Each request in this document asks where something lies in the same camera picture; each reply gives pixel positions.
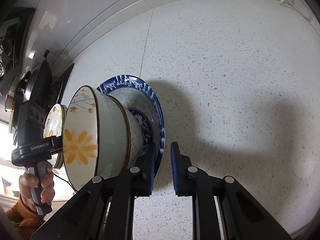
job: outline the white wire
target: white wire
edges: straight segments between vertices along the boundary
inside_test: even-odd
[[[308,16],[305,16],[297,7],[295,7],[293,5],[292,2],[290,2],[289,0],[280,0],[280,4],[283,4],[284,2],[291,5],[293,8],[295,8],[303,17],[305,17],[309,22],[311,22],[312,18],[313,18],[313,14],[312,12],[300,1],[300,0],[296,0],[299,3],[301,3],[308,11]]]

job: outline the metal screw head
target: metal screw head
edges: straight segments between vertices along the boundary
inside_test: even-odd
[[[93,183],[99,183],[100,181],[102,181],[102,178],[100,176],[95,176],[92,178]]]
[[[137,173],[139,171],[140,171],[139,167],[133,166],[133,167],[130,168],[130,172],[131,173]]]
[[[224,178],[224,180],[227,182],[227,183],[234,183],[235,182],[235,179],[231,176],[227,176]]]
[[[198,171],[198,169],[197,169],[197,167],[195,167],[195,166],[190,166],[190,167],[188,168],[188,171],[189,171],[189,172],[192,172],[192,173],[195,173],[195,172]]]

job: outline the yellow flower painting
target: yellow flower painting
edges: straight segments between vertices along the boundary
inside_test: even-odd
[[[53,130],[50,130],[50,131],[49,131],[49,135],[48,135],[48,136],[45,136],[45,135],[44,135],[43,138],[47,138],[47,137],[50,137],[50,136],[52,136],[52,135],[53,135]]]
[[[76,113],[77,110],[78,110],[78,108],[76,108],[75,106],[70,108],[70,111],[73,112],[73,113]]]
[[[84,98],[89,98],[89,96],[86,95],[85,93],[82,93],[81,95],[82,95]]]
[[[59,108],[57,108],[57,107],[55,107],[55,110],[59,113],[60,119],[62,120],[62,110],[59,109]]]
[[[88,158],[95,158],[93,151],[97,150],[97,145],[92,144],[92,135],[87,131],[82,131],[79,135],[76,131],[64,130],[63,133],[63,155],[67,164],[72,163],[75,159],[78,164],[88,164]]]

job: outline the human hand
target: human hand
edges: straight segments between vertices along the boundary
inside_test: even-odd
[[[44,176],[41,186],[43,190],[41,192],[41,202],[47,203],[53,200],[54,197],[54,182],[53,182],[53,172],[52,172],[52,165],[48,163],[47,165],[48,173]],[[38,185],[39,179],[32,175],[25,173],[20,176],[19,178],[19,188],[20,188],[20,195],[23,203],[30,208],[33,212],[37,212],[36,206],[33,203],[32,195],[30,192],[30,187],[34,187]]]

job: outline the orange sweater sleeve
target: orange sweater sleeve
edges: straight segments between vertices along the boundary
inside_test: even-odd
[[[28,208],[19,196],[18,202],[7,212],[12,225],[24,240],[30,240],[33,233],[44,223],[45,215],[38,215]]]

